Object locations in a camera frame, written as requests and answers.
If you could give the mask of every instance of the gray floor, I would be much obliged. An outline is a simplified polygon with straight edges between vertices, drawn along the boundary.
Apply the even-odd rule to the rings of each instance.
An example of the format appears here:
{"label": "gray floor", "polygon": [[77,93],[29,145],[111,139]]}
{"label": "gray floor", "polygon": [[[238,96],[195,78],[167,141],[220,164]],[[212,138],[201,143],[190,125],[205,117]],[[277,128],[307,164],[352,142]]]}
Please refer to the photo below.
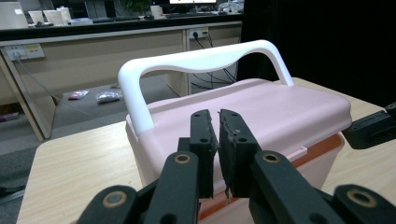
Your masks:
{"label": "gray floor", "polygon": [[[234,66],[227,69],[232,74],[234,74],[234,70]],[[200,78],[206,80],[203,81],[191,75],[191,82],[201,86],[192,85],[192,93],[205,91],[206,88],[202,88],[202,86],[206,86],[208,89],[215,89],[231,82],[231,78],[224,71],[215,73],[215,77],[220,79],[211,78],[209,75],[203,74],[200,76]],[[121,95],[120,89],[114,88],[114,86],[116,85],[89,89],[89,93],[77,101],[68,101],[68,96],[71,92],[65,93],[56,108],[51,137],[46,141],[124,121],[127,110],[122,97],[117,102],[102,105],[97,103],[96,95],[98,93],[111,91]],[[141,79],[141,88],[148,104],[162,99],[177,97],[165,85],[164,76]],[[90,114],[94,119],[79,110]],[[10,188],[26,184],[35,150],[43,142],[37,140],[33,129],[22,112],[18,119],[1,122],[0,133],[0,187]],[[0,204],[1,224],[16,223],[21,208],[21,201],[22,198],[19,198]]]}

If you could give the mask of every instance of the white handle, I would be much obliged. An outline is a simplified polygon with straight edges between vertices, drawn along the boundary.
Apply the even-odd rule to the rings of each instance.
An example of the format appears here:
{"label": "white handle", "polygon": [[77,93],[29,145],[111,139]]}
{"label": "white handle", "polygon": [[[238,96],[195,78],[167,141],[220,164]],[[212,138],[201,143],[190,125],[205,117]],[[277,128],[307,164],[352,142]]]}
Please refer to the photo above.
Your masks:
{"label": "white handle", "polygon": [[134,59],[125,63],[119,72],[119,83],[134,125],[134,133],[139,136],[142,132],[154,128],[149,109],[140,90],[141,76],[156,70],[186,73],[212,72],[228,67],[243,56],[255,52],[263,53],[271,60],[282,84],[294,85],[279,51],[275,45],[266,40]]}

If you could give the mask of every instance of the desk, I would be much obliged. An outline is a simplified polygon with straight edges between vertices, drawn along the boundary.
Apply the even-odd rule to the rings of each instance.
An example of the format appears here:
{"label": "desk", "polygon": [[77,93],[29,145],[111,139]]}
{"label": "desk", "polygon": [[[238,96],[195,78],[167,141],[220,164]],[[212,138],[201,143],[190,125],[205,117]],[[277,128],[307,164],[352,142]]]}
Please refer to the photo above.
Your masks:
{"label": "desk", "polygon": [[[44,140],[50,138],[56,106],[49,93],[18,62],[10,60],[5,46],[40,44],[45,57],[22,62],[36,80],[56,95],[117,83],[120,68],[133,58],[196,49],[197,45],[190,45],[191,28],[208,27],[215,47],[238,43],[240,16],[0,31],[0,69],[3,71],[0,72],[0,80],[6,76],[7,80],[16,83],[18,88],[14,90],[20,92],[16,95],[22,96],[18,101],[27,105],[23,111],[37,138]],[[186,74],[168,76],[167,84],[180,96],[191,93],[189,76]],[[3,95],[9,95],[9,87],[6,91],[3,94],[0,89],[0,103]],[[12,94],[8,98],[11,101],[17,99]]]}
{"label": "desk", "polygon": [[[295,78],[297,85],[331,91]],[[352,118],[381,109],[346,96]],[[372,189],[396,204],[396,140],[366,150],[354,150],[346,142],[323,186],[333,194],[336,186],[357,184]],[[35,154],[18,223],[76,221],[91,199],[113,185],[142,188],[129,145],[125,122],[48,141]]]}

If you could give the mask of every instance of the black curtain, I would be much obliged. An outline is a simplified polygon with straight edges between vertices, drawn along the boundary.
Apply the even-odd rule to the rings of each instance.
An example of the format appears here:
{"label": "black curtain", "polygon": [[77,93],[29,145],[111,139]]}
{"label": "black curtain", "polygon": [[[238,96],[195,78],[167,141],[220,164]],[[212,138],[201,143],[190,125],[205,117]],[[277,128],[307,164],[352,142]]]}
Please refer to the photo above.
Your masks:
{"label": "black curtain", "polygon": [[[293,77],[385,106],[396,101],[395,13],[389,1],[245,1],[241,41],[267,39]],[[243,58],[238,79],[277,80],[261,55]]]}

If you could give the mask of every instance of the metal ring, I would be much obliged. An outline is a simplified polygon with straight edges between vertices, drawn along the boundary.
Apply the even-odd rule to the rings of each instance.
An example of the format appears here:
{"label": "metal ring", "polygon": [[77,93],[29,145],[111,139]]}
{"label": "metal ring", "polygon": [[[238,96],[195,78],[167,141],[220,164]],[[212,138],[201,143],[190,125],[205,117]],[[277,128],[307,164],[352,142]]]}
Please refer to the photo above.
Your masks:
{"label": "metal ring", "polygon": [[350,199],[350,201],[357,203],[364,207],[376,207],[377,202],[375,197],[366,191],[361,191],[358,189],[350,189],[346,192],[346,196]]}
{"label": "metal ring", "polygon": [[277,155],[271,153],[263,154],[262,159],[272,163],[280,162],[280,158]]}
{"label": "metal ring", "polygon": [[191,157],[187,154],[180,154],[175,157],[175,162],[180,164],[189,163],[191,161]]}
{"label": "metal ring", "polygon": [[125,192],[117,190],[108,193],[103,199],[103,206],[106,208],[114,208],[125,203],[127,199],[127,195]]}

